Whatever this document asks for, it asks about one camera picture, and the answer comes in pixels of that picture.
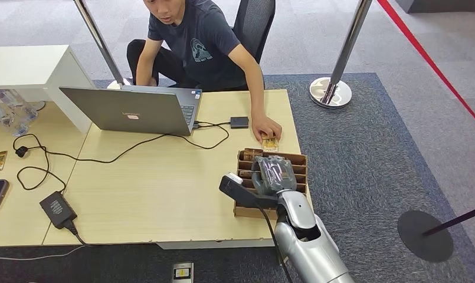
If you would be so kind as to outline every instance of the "red rope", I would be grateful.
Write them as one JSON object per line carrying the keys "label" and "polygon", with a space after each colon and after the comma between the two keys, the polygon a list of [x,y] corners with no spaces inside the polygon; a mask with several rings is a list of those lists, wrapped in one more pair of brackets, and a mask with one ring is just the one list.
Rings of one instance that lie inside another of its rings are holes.
{"label": "red rope", "polygon": [[402,33],[408,38],[409,42],[414,46],[414,48],[420,53],[420,55],[425,59],[425,61],[432,67],[432,69],[435,71],[435,73],[441,78],[441,80],[444,82],[444,84],[447,85],[447,87],[453,92],[453,94],[456,96],[458,100],[462,103],[462,105],[467,109],[467,111],[473,116],[475,119],[475,112],[470,108],[468,103],[465,101],[464,98],[461,97],[460,93],[453,87],[452,83],[449,82],[449,80],[445,77],[445,75],[442,73],[442,71],[437,67],[435,62],[430,58],[428,53],[423,49],[423,46],[418,42],[416,37],[412,34],[412,32],[409,30],[409,28],[406,26],[404,21],[399,17],[397,12],[395,12],[394,8],[390,3],[388,3],[388,0],[378,0],[379,4],[385,10],[385,12],[388,14],[388,16],[394,21],[394,23],[397,25],[397,27],[402,31]]}

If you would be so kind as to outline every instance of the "plastic water bottle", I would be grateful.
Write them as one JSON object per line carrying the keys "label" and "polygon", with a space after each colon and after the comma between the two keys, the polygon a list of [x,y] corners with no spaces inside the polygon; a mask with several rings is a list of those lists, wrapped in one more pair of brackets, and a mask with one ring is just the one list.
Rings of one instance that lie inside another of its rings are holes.
{"label": "plastic water bottle", "polygon": [[29,127],[25,125],[14,113],[7,113],[0,104],[0,124],[15,137],[26,134]]}
{"label": "plastic water bottle", "polygon": [[15,90],[0,90],[0,100],[8,105],[25,124],[29,124],[37,118],[37,110],[27,103]]}

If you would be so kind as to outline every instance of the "laptop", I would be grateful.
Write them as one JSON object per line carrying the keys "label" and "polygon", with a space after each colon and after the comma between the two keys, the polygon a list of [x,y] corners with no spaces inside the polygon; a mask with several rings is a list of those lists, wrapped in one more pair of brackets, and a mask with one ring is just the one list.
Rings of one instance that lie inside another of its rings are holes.
{"label": "laptop", "polygon": [[60,87],[100,129],[190,136],[200,89],[124,86],[122,90]]}

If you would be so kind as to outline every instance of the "carpet floor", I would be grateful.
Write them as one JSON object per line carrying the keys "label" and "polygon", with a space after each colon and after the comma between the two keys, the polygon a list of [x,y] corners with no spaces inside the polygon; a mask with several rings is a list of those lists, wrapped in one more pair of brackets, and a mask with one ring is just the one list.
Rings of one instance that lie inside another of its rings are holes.
{"label": "carpet floor", "polygon": [[[310,82],[322,76],[267,75],[266,87],[288,89],[300,147],[309,157],[314,210],[355,282],[475,282],[475,248],[461,225],[450,229],[455,251],[440,264],[418,259],[399,238],[397,219],[407,210],[423,210],[442,221],[454,213],[379,78],[345,74],[353,100],[327,111],[308,96]],[[96,81],[99,87],[108,83]],[[71,249],[0,248],[0,256]],[[171,265],[183,261],[194,262],[195,282],[286,281],[272,248],[164,251],[142,244],[83,248],[40,261],[0,261],[0,282],[170,282]]]}

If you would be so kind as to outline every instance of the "round black base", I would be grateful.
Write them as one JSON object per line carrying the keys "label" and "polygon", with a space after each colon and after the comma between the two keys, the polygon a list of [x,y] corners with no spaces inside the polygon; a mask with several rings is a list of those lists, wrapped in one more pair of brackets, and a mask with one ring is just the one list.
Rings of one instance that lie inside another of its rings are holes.
{"label": "round black base", "polygon": [[453,239],[449,231],[446,229],[422,236],[423,232],[440,224],[428,213],[411,210],[401,215],[397,229],[404,245],[417,257],[430,262],[443,262],[453,254]]}

